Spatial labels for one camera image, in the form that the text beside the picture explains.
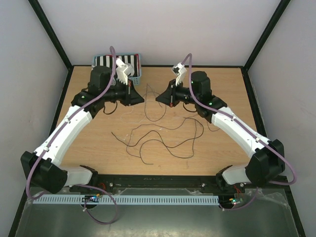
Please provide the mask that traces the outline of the white zip tie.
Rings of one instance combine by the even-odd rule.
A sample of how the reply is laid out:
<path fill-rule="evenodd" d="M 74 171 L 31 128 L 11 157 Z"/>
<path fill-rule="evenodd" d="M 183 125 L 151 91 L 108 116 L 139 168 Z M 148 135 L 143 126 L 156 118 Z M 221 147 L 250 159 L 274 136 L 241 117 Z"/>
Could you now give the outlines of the white zip tie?
<path fill-rule="evenodd" d="M 139 124 L 146 119 L 143 111 L 133 106 L 131 111 L 123 113 L 119 120 L 125 124 Z"/>

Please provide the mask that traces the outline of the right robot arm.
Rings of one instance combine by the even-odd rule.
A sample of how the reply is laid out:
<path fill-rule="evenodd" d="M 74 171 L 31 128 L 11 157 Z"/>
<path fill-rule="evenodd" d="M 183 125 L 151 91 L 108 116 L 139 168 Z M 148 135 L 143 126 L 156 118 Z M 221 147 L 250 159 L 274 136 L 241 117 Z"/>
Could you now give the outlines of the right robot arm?
<path fill-rule="evenodd" d="M 170 107 L 179 102 L 193 104 L 199 116 L 224 131 L 245 151 L 249 163 L 230 165 L 216 174 L 219 191 L 227 192 L 237 183 L 262 187 L 284 172 L 285 162 L 279 158 L 284 155 L 282 142 L 269 140 L 239 120 L 228 105 L 212 93 L 206 72 L 193 72 L 190 87 L 184 87 L 176 79 L 171 80 L 156 101 Z"/>

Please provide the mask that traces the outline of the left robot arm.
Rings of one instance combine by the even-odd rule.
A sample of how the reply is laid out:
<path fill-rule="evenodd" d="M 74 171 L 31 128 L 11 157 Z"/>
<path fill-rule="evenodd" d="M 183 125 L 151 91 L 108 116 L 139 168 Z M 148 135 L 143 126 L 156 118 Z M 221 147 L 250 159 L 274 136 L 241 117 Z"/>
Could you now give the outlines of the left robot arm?
<path fill-rule="evenodd" d="M 27 191 L 31 184 L 52 194 L 73 185 L 82 185 L 90 192 L 97 189 L 99 180 L 93 176 L 94 169 L 84 165 L 61 168 L 60 165 L 70 145 L 104 108 L 105 102 L 120 102 L 124 106 L 144 102 L 129 79 L 133 72 L 134 68 L 125 63 L 117 63 L 114 71 L 106 66 L 93 67 L 87 88 L 74 96 L 60 124 L 34 152 L 24 152 L 21 156 Z"/>

